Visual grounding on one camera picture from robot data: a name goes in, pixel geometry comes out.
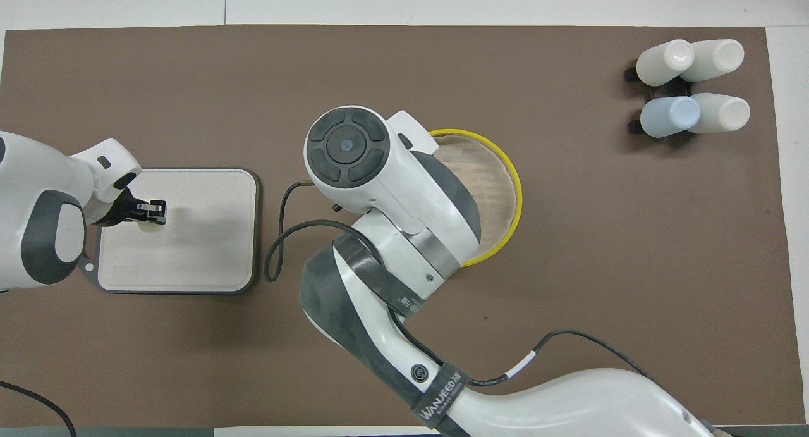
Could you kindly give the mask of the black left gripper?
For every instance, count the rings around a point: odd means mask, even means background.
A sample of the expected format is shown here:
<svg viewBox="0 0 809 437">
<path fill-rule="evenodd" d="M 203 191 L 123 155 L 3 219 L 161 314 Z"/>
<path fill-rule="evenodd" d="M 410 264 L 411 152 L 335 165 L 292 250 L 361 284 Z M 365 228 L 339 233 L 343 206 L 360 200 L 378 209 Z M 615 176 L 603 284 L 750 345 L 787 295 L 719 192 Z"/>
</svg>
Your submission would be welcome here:
<svg viewBox="0 0 809 437">
<path fill-rule="evenodd" d="M 101 218 L 101 226 L 116 226 L 125 221 L 164 226 L 166 224 L 165 210 L 166 202 L 164 200 L 145 202 L 134 197 L 129 187 L 125 187 L 119 197 L 113 201 L 109 211 Z"/>
</svg>

